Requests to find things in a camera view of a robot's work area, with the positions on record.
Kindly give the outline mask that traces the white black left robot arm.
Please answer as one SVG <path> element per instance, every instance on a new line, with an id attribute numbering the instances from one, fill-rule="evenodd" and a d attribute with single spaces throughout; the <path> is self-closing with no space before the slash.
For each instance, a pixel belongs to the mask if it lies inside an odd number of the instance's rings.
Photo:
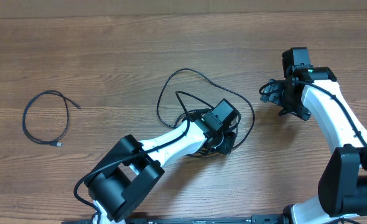
<path id="1" fill-rule="evenodd" d="M 146 198 L 164 175 L 164 167 L 205 148 L 228 154 L 233 149 L 237 111 L 191 111 L 172 131 L 138 141 L 120 139 L 83 179 L 95 208 L 92 223 L 118 223 Z"/>

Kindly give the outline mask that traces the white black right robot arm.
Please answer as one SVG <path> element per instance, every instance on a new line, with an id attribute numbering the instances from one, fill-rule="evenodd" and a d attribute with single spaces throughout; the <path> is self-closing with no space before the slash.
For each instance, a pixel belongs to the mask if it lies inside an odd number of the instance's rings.
<path id="1" fill-rule="evenodd" d="M 259 89 L 279 115 L 313 116 L 331 152 L 317 195 L 284 209 L 283 223 L 341 223 L 367 216 L 367 130 L 345 101 L 328 67 L 290 66 L 283 80 Z"/>

